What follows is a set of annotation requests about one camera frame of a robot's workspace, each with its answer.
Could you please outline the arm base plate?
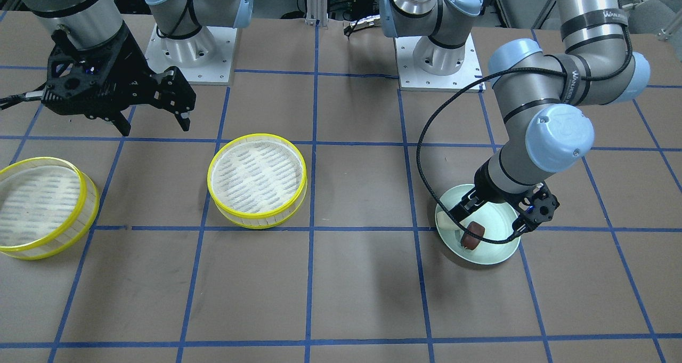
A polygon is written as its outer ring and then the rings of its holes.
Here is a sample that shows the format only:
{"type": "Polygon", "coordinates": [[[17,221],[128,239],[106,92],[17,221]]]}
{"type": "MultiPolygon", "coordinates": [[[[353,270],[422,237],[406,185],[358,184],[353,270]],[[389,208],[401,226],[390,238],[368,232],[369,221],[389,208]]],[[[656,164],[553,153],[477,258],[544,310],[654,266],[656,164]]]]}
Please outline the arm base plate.
{"type": "Polygon", "coordinates": [[[395,59],[403,91],[455,92],[483,77],[474,40],[446,49],[428,37],[394,38],[395,59]]]}
{"type": "Polygon", "coordinates": [[[234,57],[240,30],[204,26],[183,40],[161,38],[152,29],[145,57],[156,73],[176,66],[191,84],[229,86],[234,74],[234,57]]]}

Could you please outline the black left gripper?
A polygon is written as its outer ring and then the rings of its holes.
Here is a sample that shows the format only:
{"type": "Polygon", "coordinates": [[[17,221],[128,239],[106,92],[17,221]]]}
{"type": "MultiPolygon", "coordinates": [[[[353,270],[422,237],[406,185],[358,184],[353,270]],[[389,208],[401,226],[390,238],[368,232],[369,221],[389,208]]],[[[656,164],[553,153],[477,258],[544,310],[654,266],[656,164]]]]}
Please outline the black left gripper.
{"type": "MultiPolygon", "coordinates": [[[[527,217],[526,211],[519,204],[529,195],[533,185],[520,185],[514,179],[507,178],[506,174],[502,176],[502,180],[511,181],[514,190],[506,191],[498,186],[493,181],[488,169],[488,163],[484,163],[474,175],[474,187],[462,196],[457,205],[449,210],[451,217],[456,222],[461,222],[486,203],[508,203],[518,212],[520,217],[527,217]]],[[[479,246],[479,238],[480,223],[470,221],[467,225],[467,230],[462,234],[460,246],[479,246]]]]}

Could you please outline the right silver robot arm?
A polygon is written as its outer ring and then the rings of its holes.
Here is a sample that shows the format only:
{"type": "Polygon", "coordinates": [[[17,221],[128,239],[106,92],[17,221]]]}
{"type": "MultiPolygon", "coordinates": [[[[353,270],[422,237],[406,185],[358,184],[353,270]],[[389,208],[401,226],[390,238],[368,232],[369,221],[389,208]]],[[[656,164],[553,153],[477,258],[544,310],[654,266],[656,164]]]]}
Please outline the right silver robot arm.
{"type": "Polygon", "coordinates": [[[61,116],[82,115],[130,133],[123,113],[147,104],[190,129],[197,95],[182,69],[215,55],[209,28],[246,28],[254,0],[144,0],[170,63],[151,69],[113,0],[21,0],[50,34],[45,82],[2,98],[2,110],[38,100],[61,116]]]}

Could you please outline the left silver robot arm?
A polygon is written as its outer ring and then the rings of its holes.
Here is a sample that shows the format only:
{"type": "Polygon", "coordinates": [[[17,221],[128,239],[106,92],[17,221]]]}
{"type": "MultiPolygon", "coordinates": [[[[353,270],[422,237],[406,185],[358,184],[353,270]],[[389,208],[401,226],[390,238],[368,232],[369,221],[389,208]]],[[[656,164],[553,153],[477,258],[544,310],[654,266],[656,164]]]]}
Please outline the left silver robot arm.
{"type": "MultiPolygon", "coordinates": [[[[546,181],[571,168],[594,144],[582,105],[636,98],[651,69],[629,37],[620,0],[556,0],[565,51],[545,54],[531,38],[499,47],[488,75],[461,86],[450,98],[490,82],[507,130],[507,143],[475,173],[474,186],[453,208],[439,199],[446,223],[461,244],[506,244],[553,219],[559,207],[546,181]]],[[[379,0],[387,37],[426,42],[421,68],[450,74],[464,57],[465,42],[482,0],[379,0]]]]}

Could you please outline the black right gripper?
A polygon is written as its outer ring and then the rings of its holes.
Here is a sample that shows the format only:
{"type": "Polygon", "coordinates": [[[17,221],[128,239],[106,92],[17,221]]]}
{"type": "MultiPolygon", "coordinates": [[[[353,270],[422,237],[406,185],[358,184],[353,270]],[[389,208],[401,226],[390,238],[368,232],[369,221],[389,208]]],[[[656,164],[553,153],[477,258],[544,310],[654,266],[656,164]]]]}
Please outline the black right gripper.
{"type": "Polygon", "coordinates": [[[128,137],[131,125],[124,111],[148,104],[171,113],[183,132],[190,130],[190,112],[197,100],[192,86],[176,66],[153,71],[126,25],[107,42],[83,50],[65,30],[54,30],[51,39],[54,48],[42,94],[42,104],[49,110],[108,121],[128,137]]]}

